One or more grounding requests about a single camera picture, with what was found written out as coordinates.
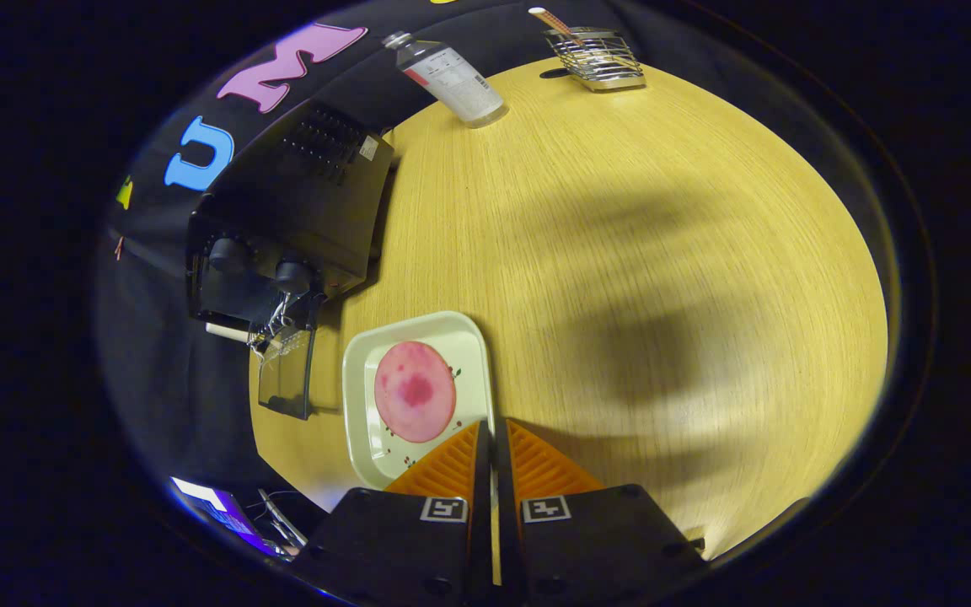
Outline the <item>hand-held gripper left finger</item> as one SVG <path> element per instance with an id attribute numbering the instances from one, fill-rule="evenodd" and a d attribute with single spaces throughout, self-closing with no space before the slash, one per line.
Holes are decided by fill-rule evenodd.
<path id="1" fill-rule="evenodd" d="M 471 423 L 382 491 L 356 487 L 292 561 L 335 604 L 469 604 L 490 590 L 491 435 Z"/>

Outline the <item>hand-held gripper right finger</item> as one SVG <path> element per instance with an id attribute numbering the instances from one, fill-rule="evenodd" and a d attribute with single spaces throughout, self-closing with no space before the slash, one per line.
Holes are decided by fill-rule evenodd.
<path id="1" fill-rule="evenodd" d="M 513 420 L 496 439 L 498 562 L 513 604 L 658 606 L 708 575 L 642 486 L 605 486 Z"/>

